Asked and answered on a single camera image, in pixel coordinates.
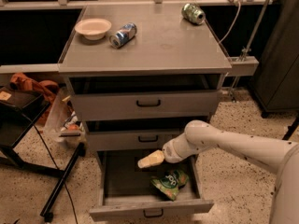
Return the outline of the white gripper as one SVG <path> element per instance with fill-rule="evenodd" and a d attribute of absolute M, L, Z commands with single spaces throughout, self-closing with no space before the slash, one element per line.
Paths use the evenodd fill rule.
<path fill-rule="evenodd" d="M 164 160 L 169 163 L 177 163 L 185 160 L 190 155 L 190 144 L 183 133 L 165 143 L 162 150 L 156 150 L 139 160 L 137 165 L 140 169 L 143 169 L 160 165 Z"/>

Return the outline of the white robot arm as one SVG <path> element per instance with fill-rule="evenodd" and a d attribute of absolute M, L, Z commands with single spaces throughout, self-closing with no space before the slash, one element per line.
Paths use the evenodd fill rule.
<path fill-rule="evenodd" d="M 299 144 L 287 140 L 231 133 L 201 121 L 138 161 L 139 168 L 181 162 L 213 147 L 225 150 L 276 175 L 269 224 L 299 224 Z"/>

